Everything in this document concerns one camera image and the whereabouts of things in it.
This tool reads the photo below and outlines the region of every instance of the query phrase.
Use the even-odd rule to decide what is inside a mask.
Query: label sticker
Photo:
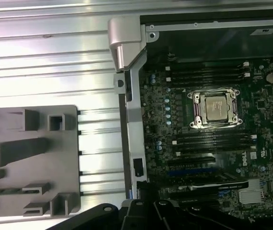
[[[271,35],[273,33],[273,28],[258,29],[252,32],[250,35]]]

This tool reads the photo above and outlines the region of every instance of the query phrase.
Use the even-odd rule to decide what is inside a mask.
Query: capacitor
[[[266,81],[270,84],[273,84],[273,73],[266,75]]]
[[[265,172],[266,168],[265,168],[265,166],[259,166],[259,170],[260,170],[260,172]]]

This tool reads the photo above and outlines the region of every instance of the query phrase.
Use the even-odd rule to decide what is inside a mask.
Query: motherboard
[[[161,198],[273,218],[273,59],[170,62],[144,71],[140,91]]]

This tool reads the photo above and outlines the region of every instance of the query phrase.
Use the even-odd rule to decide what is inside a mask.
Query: ram slot
[[[250,77],[249,63],[244,62],[237,66],[195,67],[186,64],[177,64],[171,67],[167,82],[173,88],[193,86],[209,86],[224,84],[239,84]]]
[[[250,150],[254,146],[251,132],[247,130],[180,134],[173,139],[173,151],[178,156],[217,151]]]

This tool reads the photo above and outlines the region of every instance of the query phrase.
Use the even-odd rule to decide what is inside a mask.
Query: screw
[[[106,211],[106,212],[108,212],[108,211],[111,211],[111,210],[112,210],[112,208],[111,208],[111,207],[104,207],[103,209],[104,209],[104,211]]]

